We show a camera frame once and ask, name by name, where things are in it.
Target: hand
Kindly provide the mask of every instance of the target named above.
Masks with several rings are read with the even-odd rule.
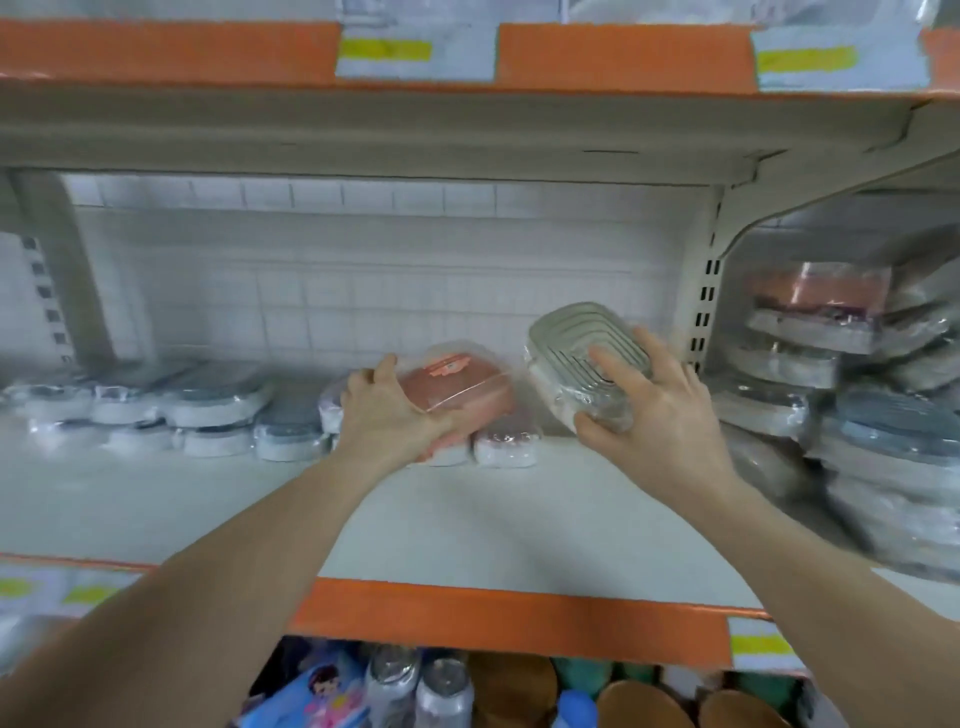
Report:
[[[417,409],[403,394],[395,366],[396,355],[387,354],[375,370],[354,372],[340,397],[344,422],[335,454],[372,468],[376,482],[414,462],[461,416]]]
[[[633,426],[616,434],[580,412],[574,420],[580,442],[685,518],[704,501],[716,504],[718,497],[749,489],[733,469],[710,393],[693,368],[645,329],[635,328],[634,336],[650,356],[652,380],[608,349],[589,351],[606,377],[627,393]]]

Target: yellow label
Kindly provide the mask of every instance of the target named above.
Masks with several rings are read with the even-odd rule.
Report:
[[[856,47],[796,48],[760,51],[756,54],[757,73],[806,73],[809,71],[846,71],[856,66]]]
[[[338,58],[348,61],[429,61],[433,43],[429,40],[394,40],[378,37],[340,39]]]
[[[35,588],[34,582],[30,579],[0,579],[0,597],[5,599],[19,599],[21,596],[29,596]]]
[[[793,654],[793,648],[780,635],[733,635],[730,649],[734,655]]]
[[[103,584],[92,584],[88,587],[74,587],[63,598],[64,604],[99,604],[108,596],[113,596],[120,590]]]

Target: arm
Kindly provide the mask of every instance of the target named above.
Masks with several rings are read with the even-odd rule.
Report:
[[[851,726],[949,726],[960,713],[960,629],[783,515],[733,470],[709,392],[642,329],[653,380],[590,352],[630,397],[633,428],[584,414],[580,439],[687,520],[740,572]]]
[[[0,725],[222,726],[364,496],[449,432],[388,356],[351,376],[329,457],[171,557],[0,683]],[[210,483],[229,488],[229,483]]]

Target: right hand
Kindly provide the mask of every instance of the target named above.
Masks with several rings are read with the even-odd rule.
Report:
[[[650,356],[652,379],[608,349],[589,351],[606,377],[627,394],[633,426],[617,434],[579,412],[574,422],[580,442],[681,516],[704,501],[727,500],[749,488],[733,469],[710,393],[693,368],[681,364],[649,331],[635,328],[634,336]]]

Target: gray lid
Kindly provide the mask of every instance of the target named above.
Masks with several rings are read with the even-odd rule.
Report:
[[[440,697],[453,697],[470,685],[467,666],[453,657],[434,660],[423,671],[423,684]]]
[[[420,654],[413,647],[382,644],[370,660],[370,674],[378,683],[399,682],[417,671]]]
[[[599,303],[571,303],[538,318],[530,327],[530,343],[562,384],[579,390],[605,392],[618,387],[594,366],[588,348],[606,347],[646,376],[650,357],[634,339],[623,319]]]

